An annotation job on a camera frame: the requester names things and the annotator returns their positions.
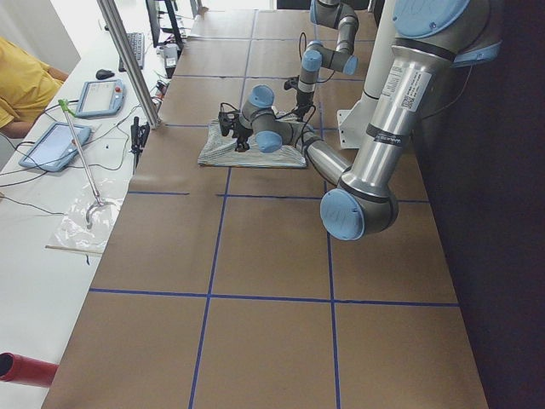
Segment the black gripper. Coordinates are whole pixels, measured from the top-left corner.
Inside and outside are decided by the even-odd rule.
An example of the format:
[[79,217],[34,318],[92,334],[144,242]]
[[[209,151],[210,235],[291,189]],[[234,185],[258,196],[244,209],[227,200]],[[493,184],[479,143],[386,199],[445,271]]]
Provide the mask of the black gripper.
[[299,122],[302,122],[305,115],[313,105],[314,92],[303,92],[300,89],[296,92],[295,115]]
[[233,129],[233,138],[236,139],[235,151],[244,153],[250,149],[249,138],[253,130],[246,128],[242,124],[235,124]]

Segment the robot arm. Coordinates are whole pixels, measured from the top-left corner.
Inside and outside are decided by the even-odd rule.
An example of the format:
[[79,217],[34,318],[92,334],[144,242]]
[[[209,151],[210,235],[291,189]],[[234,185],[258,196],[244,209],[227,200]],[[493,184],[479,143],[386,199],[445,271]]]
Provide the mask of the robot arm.
[[353,75],[358,66],[353,50],[359,18],[352,6],[341,1],[311,1],[310,19],[313,24],[337,30],[337,41],[334,49],[318,40],[310,42],[301,57],[299,76],[284,83],[285,89],[296,90],[295,115],[299,121],[312,108],[321,68]]
[[503,4],[500,1],[388,1],[378,24],[369,74],[370,92],[341,113],[340,127],[360,140],[354,161],[345,160],[303,121],[313,104],[321,68],[353,74],[358,61],[354,40],[359,20],[353,7],[340,1],[314,1],[314,24],[337,30],[334,49],[308,44],[301,71],[285,83],[297,93],[295,121],[273,111],[274,94],[254,87],[246,102],[218,116],[221,133],[246,151],[254,137],[260,151],[298,147],[316,171],[332,184],[320,204],[326,230],[341,240],[356,240],[389,228],[398,214],[388,183],[419,116],[421,103],[439,72],[493,60],[501,47]]

